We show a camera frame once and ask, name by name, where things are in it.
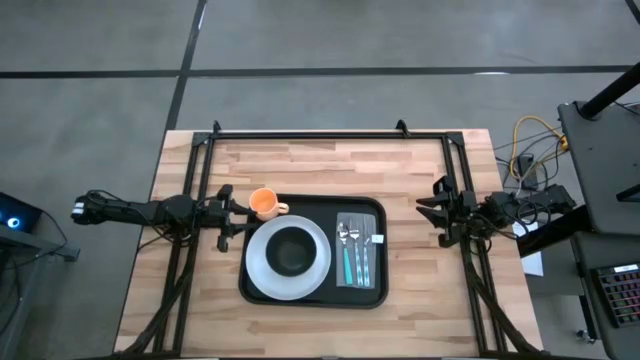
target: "white plate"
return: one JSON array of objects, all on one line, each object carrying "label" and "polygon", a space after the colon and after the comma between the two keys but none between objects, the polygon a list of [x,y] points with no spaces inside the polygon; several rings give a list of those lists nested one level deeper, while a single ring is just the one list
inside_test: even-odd
[{"label": "white plate", "polygon": [[[298,276],[282,276],[267,262],[267,243],[278,230],[297,227],[311,235],[316,244],[316,258],[311,267]],[[279,216],[267,221],[253,234],[245,258],[247,273],[253,284],[265,295],[290,301],[311,294],[327,277],[331,266],[329,240],[313,221],[297,215]]]}]

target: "mug handle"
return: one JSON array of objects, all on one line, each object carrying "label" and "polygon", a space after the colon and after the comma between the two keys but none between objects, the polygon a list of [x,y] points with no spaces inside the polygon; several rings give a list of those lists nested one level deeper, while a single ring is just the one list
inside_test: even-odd
[{"label": "mug handle", "polygon": [[285,203],[278,203],[278,214],[288,214],[289,213],[289,205]]}]

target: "keyboard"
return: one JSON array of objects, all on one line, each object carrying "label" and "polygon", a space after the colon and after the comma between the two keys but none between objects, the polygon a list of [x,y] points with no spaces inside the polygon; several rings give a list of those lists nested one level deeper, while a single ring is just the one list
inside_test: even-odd
[{"label": "keyboard", "polygon": [[615,327],[640,325],[640,263],[595,269]]}]

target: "teal handle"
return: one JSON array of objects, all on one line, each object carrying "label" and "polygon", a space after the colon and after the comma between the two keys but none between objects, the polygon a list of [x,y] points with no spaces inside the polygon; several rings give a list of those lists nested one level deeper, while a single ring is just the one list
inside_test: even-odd
[{"label": "teal handle", "polygon": [[349,262],[349,252],[344,247],[344,281],[347,285],[353,285],[353,275],[351,275],[351,262]]}]

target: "fork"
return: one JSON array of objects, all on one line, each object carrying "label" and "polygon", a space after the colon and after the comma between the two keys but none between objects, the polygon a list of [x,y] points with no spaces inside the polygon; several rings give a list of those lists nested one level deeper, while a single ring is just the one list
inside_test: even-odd
[{"label": "fork", "polygon": [[360,251],[358,250],[360,230],[349,230],[349,236],[353,239],[353,247],[356,249],[356,278],[358,280],[358,286],[362,286],[362,268],[360,267]]}]

